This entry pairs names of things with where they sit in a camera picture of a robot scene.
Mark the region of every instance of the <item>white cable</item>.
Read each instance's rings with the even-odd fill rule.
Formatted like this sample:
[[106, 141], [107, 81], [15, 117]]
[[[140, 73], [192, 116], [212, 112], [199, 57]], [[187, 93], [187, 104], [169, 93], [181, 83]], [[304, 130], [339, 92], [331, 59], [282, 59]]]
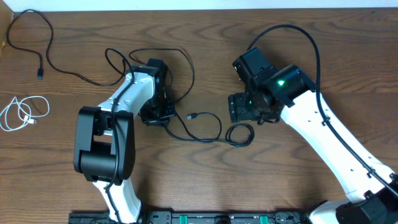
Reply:
[[[43, 115], [32, 115], [32, 110], [31, 110], [30, 106], [29, 106], [28, 104], [24, 103], [25, 100], [31, 99], [31, 98], [41, 98], [41, 99], [45, 100], [45, 102], [47, 103], [47, 108], [48, 108], [47, 113], [45, 113], [45, 114], [43, 114]], [[18, 106], [18, 117], [19, 117], [19, 119], [20, 119], [21, 121], [23, 121], [23, 124], [20, 125], [20, 126], [17, 127], [17, 128], [10, 128], [10, 127], [8, 126], [8, 122], [7, 122], [8, 110], [10, 109], [10, 107], [11, 107], [12, 105], [17, 105], [17, 106]], [[22, 108], [23, 106], [27, 107], [27, 109], [29, 110], [29, 112], [26, 112], [26, 111]], [[21, 100], [20, 102], [18, 102], [17, 97], [14, 96], [13, 99], [12, 99], [12, 101], [11, 101], [11, 103], [8, 104], [8, 105], [3, 109], [3, 111], [0, 113], [0, 118], [1, 118], [1, 116], [4, 114], [4, 124], [6, 125], [6, 127], [4, 127], [4, 126], [1, 124], [1, 122], [0, 122], [0, 127], [1, 127], [1, 129], [5, 130], [5, 131], [16, 131], [16, 130], [19, 130], [19, 129], [21, 129], [21, 128], [27, 126], [28, 124], [34, 124], [34, 123], [36, 123], [36, 120], [33, 119], [33, 118], [41, 118], [41, 117], [44, 117], [44, 116], [46, 116], [49, 112], [50, 112], [50, 104], [49, 104], [49, 101], [48, 101], [46, 98], [44, 98], [43, 96], [28, 96], [27, 98], [24, 98], [24, 99]]]

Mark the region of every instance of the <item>coiled white cable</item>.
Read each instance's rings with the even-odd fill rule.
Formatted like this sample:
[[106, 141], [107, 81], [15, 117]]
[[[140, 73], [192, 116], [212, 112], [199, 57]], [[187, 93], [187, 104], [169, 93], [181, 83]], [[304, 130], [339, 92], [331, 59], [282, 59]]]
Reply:
[[[47, 113], [45, 113], [45, 114], [43, 114], [43, 115], [32, 115], [32, 110], [31, 110], [30, 106], [29, 106], [28, 104], [24, 103], [25, 100], [31, 99], [31, 98], [41, 98], [41, 99], [45, 100], [45, 102], [47, 103], [47, 108], [48, 108]], [[17, 105], [17, 106], [18, 106], [18, 117], [19, 117], [19, 119], [20, 119], [21, 121], [23, 121], [23, 124], [20, 125], [20, 126], [17, 127], [17, 128], [10, 128], [10, 127], [8, 126], [8, 122], [7, 122], [7, 114], [8, 114], [8, 111], [9, 111], [9, 109], [10, 109], [10, 107], [11, 107], [12, 105]], [[26, 112], [26, 111], [22, 108], [23, 106], [25, 106], [25, 107], [29, 110], [29, 112]], [[3, 130], [5, 130], [5, 131], [17, 131], [17, 130], [19, 130], [19, 129], [21, 129], [21, 128], [24, 128], [24, 127], [27, 126], [28, 124], [34, 124], [34, 123], [36, 123], [36, 120], [33, 119], [33, 118], [41, 118], [41, 117], [44, 117], [44, 116], [48, 115], [49, 112], [50, 112], [50, 104], [49, 104], [49, 101], [48, 101], [46, 98], [44, 98], [43, 96], [28, 96], [27, 98], [24, 98], [24, 99], [21, 100], [21, 101], [18, 101], [17, 97], [14, 96], [13, 99], [12, 99], [12, 101], [11, 101], [11, 103], [8, 104], [8, 105], [3, 109], [3, 111], [0, 113], [0, 118], [1, 118], [1, 117], [3, 116], [3, 114], [4, 114], [4, 124], [5, 124], [5, 127], [4, 127], [4, 126], [1, 124], [1, 122], [0, 122], [0, 127], [1, 127]]]

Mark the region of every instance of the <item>wooden table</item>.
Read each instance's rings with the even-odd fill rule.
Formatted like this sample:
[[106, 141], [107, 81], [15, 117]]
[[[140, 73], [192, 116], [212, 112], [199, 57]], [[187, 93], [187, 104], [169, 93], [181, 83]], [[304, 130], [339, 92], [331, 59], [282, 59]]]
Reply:
[[[322, 93], [336, 115], [381, 161], [398, 170], [398, 10], [286, 9], [243, 11], [129, 11], [45, 13], [55, 29], [53, 63], [97, 82], [117, 73], [104, 58], [113, 47], [128, 54], [140, 47], [185, 49], [197, 73], [191, 93], [177, 105], [185, 116], [209, 111], [231, 123], [230, 94], [244, 91], [231, 66], [250, 41], [277, 24], [295, 24], [316, 40], [322, 59]], [[43, 54], [50, 30], [38, 15], [27, 14], [12, 31], [16, 45]], [[306, 38], [293, 30], [275, 30], [257, 46], [279, 68], [291, 63], [315, 78], [315, 56]], [[162, 58], [174, 71], [173, 91], [180, 96], [192, 81], [178, 53], [139, 54]], [[76, 210], [106, 210], [100, 193], [73, 170], [76, 119], [82, 106], [96, 106], [117, 86], [90, 85], [56, 72], [44, 63], [36, 79], [36, 55], [5, 46], [0, 59], [0, 105], [14, 95], [43, 95], [50, 114], [20, 131], [1, 131], [1, 223], [65, 223]], [[34, 101], [39, 110], [42, 102]], [[308, 209], [345, 197], [338, 181], [315, 151], [292, 128], [256, 126], [254, 142], [238, 149], [227, 144], [176, 141], [162, 128], [136, 120], [137, 160], [132, 179], [146, 204], [174, 210]], [[194, 134], [214, 136], [211, 117], [187, 121]], [[186, 136], [177, 119], [170, 128]]]

